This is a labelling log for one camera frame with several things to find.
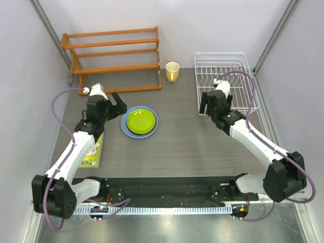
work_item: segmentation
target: mug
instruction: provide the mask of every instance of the mug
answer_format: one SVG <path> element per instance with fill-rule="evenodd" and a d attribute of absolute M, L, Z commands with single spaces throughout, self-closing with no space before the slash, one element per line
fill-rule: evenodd
<path fill-rule="evenodd" d="M 170 82 L 174 82 L 177 80 L 179 75 L 179 69 L 180 69 L 180 65 L 176 62 L 169 62 L 166 64 L 167 79 Z"/>

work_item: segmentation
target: green plate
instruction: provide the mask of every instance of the green plate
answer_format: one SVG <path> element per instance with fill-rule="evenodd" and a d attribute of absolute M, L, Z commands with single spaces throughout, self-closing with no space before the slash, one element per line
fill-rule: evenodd
<path fill-rule="evenodd" d="M 154 114 L 146 109 L 132 111 L 127 117 L 127 127 L 132 133 L 146 134 L 155 126 Z"/>

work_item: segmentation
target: blue plate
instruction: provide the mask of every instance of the blue plate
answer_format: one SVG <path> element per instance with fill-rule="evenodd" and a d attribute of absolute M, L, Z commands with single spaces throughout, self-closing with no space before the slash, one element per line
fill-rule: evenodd
<path fill-rule="evenodd" d="M 135 133 L 132 133 L 128 127 L 127 127 L 127 117 L 129 116 L 129 114 L 134 111 L 134 110 L 137 110 L 137 109 L 147 109 L 149 111 L 151 111 L 154 116 L 155 116 L 155 126 L 154 128 L 152 129 L 152 131 L 150 131 L 149 133 L 147 134 L 144 134 L 144 135 L 138 135 L 138 134 L 135 134 Z M 131 138 L 137 138 L 137 139 L 140 139 L 140 138 L 147 138 L 148 136 L 151 136 L 156 128 L 157 128 L 157 125 L 158 125 L 158 119 L 157 119 L 157 115 L 155 113 L 154 110 L 152 110 L 151 108 L 149 107 L 146 107 L 146 106 L 135 106 L 135 107 L 132 107 L 130 109 L 127 110 L 127 112 L 121 117 L 121 120 L 120 120 L 120 126 L 121 126 L 121 129 L 123 130 L 123 132 L 127 135 L 127 136 L 130 136 Z"/>

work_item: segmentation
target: wooden dish rack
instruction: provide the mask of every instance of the wooden dish rack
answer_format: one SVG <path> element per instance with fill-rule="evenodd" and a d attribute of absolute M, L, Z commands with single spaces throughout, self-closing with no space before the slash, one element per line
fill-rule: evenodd
<path fill-rule="evenodd" d="M 98 43 L 84 43 L 84 44 L 71 44 L 71 42 L 70 42 L 70 38 L 112 35 L 112 34 L 141 33 L 141 32 L 155 32 L 156 37 L 155 38 L 146 38 L 146 39 L 131 39 L 131 40 L 119 40 L 119 41 L 112 41 L 112 42 L 98 42 Z M 105 93 L 110 94 L 115 91 L 122 93 L 122 92 L 147 91 L 147 90 L 160 90 L 161 89 L 160 56 L 159 56 L 158 42 L 159 42 L 158 28 L 155 27 L 155 28 L 148 28 L 148 29 L 131 29 L 131 30 L 118 30 L 118 31 L 95 32 L 95 33 L 82 33 L 82 34 L 63 34 L 62 41 L 61 41 L 61 48 L 63 50 L 69 49 L 71 52 L 72 64 L 71 64 L 70 72 L 74 75 L 79 75 L 79 87 L 80 88 L 85 87 L 86 75 L 88 75 L 88 74 L 157 69 L 158 85 L 122 88 L 122 89 L 104 89 Z M 133 45 L 133 44 L 144 44 L 144 43 L 156 43 L 156 48 L 143 49 L 143 50 L 118 51 L 118 52 L 88 53 L 88 54 L 77 54 L 75 51 L 75 49 L 79 49 L 79 48 L 107 47 L 107 46 Z M 140 53 L 152 53 L 152 52 L 157 53 L 157 63 L 84 69 L 80 60 L 79 60 L 79 58 L 87 58 L 87 57 L 102 57 L 102 56 L 140 54 Z"/>

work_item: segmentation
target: yellow book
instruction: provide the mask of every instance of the yellow book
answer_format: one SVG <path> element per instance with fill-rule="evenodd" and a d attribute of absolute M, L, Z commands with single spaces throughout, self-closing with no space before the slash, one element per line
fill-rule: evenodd
<path fill-rule="evenodd" d="M 101 134 L 95 146 L 93 146 L 84 159 L 81 162 L 79 167 L 81 168 L 98 168 L 100 163 L 101 151 L 102 151 L 102 143 L 103 143 L 103 135 Z"/>

